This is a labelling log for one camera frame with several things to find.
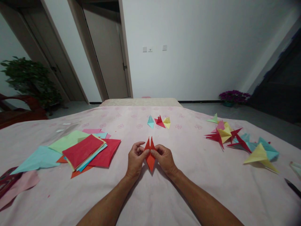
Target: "hand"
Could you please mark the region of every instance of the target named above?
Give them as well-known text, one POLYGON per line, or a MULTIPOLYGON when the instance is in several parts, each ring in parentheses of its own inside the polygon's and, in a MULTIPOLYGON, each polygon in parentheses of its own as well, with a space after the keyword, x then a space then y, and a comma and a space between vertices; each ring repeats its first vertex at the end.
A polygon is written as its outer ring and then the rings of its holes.
POLYGON ((132 149, 129 151, 128 170, 126 171, 125 176, 129 177, 130 179, 138 179, 141 172, 142 163, 150 152, 149 149, 144 150, 143 147, 140 147, 140 145, 143 145, 144 143, 145 142, 143 141, 134 143, 132 149))
POLYGON ((176 167, 175 162, 173 161, 171 150, 161 144, 156 145, 155 148, 157 151, 150 151, 152 155, 158 160, 161 168, 168 177, 174 176, 179 169, 176 167))

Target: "wooden chair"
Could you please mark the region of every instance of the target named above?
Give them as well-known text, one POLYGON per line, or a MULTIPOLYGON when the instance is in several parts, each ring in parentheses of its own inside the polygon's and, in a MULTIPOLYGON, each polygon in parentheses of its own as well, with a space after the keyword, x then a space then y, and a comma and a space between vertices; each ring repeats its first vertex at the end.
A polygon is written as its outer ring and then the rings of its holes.
POLYGON ((46 111, 40 106, 39 102, 35 98, 27 95, 7 97, 0 94, 0 109, 3 110, 3 112, 0 112, 0 129, 17 122, 48 119, 46 111), (22 100, 29 106, 30 110, 23 108, 12 110, 3 102, 3 100, 7 99, 22 100))

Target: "person's left hand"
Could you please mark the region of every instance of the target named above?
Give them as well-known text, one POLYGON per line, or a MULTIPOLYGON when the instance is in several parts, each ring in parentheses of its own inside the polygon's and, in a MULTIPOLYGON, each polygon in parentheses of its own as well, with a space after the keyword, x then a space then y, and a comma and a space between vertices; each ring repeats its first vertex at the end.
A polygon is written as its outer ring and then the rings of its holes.
POLYGON ((125 176, 131 179, 138 179, 141 172, 142 163, 150 152, 149 149, 144 150, 143 147, 140 147, 140 145, 144 143, 144 141, 134 143, 132 149, 129 151, 128 170, 126 171, 125 176))

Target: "pink bedsheet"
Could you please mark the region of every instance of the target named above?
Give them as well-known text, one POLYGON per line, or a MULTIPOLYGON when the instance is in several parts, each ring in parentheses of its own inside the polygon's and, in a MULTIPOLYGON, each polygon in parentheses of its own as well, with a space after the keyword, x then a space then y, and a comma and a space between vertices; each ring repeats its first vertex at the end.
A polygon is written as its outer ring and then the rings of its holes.
MULTIPOLYGON (((0 130, 0 174, 20 165, 40 145, 49 145, 73 130, 101 128, 122 142, 109 169, 93 168, 73 179, 68 164, 38 171, 40 182, 19 194, 11 207, 0 212, 1 225, 76 225, 103 198, 127 169, 127 155, 137 141, 153 136, 156 144, 170 148, 174 161, 192 181, 213 195, 245 225, 296 225, 301 200, 284 177, 301 189, 289 167, 301 160, 301 151, 283 140, 240 120, 228 120, 251 141, 262 136, 280 156, 277 175, 260 164, 243 165, 248 153, 205 139, 216 127, 209 116, 180 107, 98 107, 67 117, 23 122, 0 130), (147 125, 149 115, 169 116, 170 129, 147 125)), ((181 195, 155 163, 151 175, 144 165, 120 214, 117 225, 199 225, 181 195)))

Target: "baseboard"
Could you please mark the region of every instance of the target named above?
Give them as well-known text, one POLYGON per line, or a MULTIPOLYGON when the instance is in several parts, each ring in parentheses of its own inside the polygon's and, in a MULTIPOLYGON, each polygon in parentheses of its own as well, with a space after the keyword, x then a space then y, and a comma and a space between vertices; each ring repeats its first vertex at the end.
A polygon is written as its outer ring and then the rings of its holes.
POLYGON ((89 102, 89 104, 102 104, 102 102, 89 102))
POLYGON ((190 104, 190 103, 221 103, 221 100, 179 100, 180 104, 190 104))

